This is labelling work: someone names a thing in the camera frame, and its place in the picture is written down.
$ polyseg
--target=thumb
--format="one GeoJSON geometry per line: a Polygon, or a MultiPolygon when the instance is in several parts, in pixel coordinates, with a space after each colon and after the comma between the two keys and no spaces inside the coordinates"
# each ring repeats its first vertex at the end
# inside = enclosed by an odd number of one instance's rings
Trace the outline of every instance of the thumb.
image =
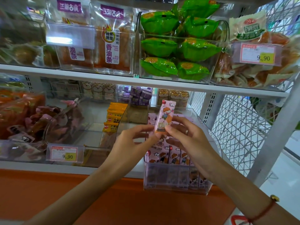
{"type": "Polygon", "coordinates": [[[145,142],[141,143],[139,145],[139,148],[144,149],[145,153],[146,153],[146,151],[149,148],[151,148],[153,145],[155,145],[157,143],[157,141],[160,139],[160,137],[161,137],[161,133],[156,132],[155,134],[149,136],[149,138],[145,142]]]}
{"type": "Polygon", "coordinates": [[[174,138],[176,138],[177,140],[179,140],[183,145],[187,145],[189,142],[189,136],[183,134],[182,132],[180,132],[179,130],[171,127],[170,125],[167,125],[165,127],[166,131],[174,138]]]}

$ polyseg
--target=hand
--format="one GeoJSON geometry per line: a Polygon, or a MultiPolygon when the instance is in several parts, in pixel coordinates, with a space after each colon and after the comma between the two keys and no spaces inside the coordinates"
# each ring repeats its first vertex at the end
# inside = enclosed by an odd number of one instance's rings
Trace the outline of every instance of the hand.
{"type": "Polygon", "coordinates": [[[143,158],[147,150],[158,142],[161,134],[150,136],[143,143],[136,143],[133,139],[147,138],[153,131],[153,125],[137,125],[131,129],[122,131],[100,169],[106,169],[114,180],[123,178],[143,158]]]}
{"type": "Polygon", "coordinates": [[[186,151],[201,174],[213,182],[212,170],[219,163],[223,163],[222,158],[212,148],[203,130],[197,125],[184,117],[174,116],[172,121],[182,125],[172,124],[165,127],[168,134],[175,138],[166,140],[167,143],[186,151]]]}

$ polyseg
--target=yellow price label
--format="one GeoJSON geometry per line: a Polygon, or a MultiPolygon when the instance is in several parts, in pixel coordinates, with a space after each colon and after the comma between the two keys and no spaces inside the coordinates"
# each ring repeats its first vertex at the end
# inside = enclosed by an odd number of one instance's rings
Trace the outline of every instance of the yellow price label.
{"type": "Polygon", "coordinates": [[[274,64],[274,53],[260,53],[259,55],[260,63],[264,64],[274,64]]]}
{"type": "Polygon", "coordinates": [[[76,162],[76,153],[66,152],[65,155],[63,155],[63,158],[65,161],[76,162]]]}

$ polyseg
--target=orange counter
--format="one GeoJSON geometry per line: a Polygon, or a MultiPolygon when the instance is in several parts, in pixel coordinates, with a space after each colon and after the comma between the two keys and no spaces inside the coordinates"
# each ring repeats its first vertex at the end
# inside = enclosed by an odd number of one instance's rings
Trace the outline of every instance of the orange counter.
{"type": "MultiPolygon", "coordinates": [[[[0,219],[27,220],[87,175],[0,170],[0,219]]],[[[223,225],[235,206],[217,187],[208,196],[144,191],[143,180],[123,178],[75,224],[223,225]]]]}

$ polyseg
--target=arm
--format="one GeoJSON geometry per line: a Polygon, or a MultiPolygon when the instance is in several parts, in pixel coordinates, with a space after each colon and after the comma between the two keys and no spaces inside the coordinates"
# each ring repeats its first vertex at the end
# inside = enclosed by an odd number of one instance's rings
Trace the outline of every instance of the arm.
{"type": "MultiPolygon", "coordinates": [[[[182,148],[207,179],[218,185],[237,208],[249,219],[255,218],[271,203],[270,197],[246,177],[227,164],[211,147],[201,128],[183,117],[173,117],[183,125],[166,126],[173,139],[168,143],[182,148]]],[[[300,224],[300,221],[275,204],[254,225],[300,224]]]]}
{"type": "Polygon", "coordinates": [[[24,224],[73,224],[106,189],[131,171],[160,139],[160,134],[154,134],[141,144],[133,142],[133,139],[148,137],[142,132],[153,129],[153,125],[138,125],[123,131],[105,162],[93,174],[24,224]]]}

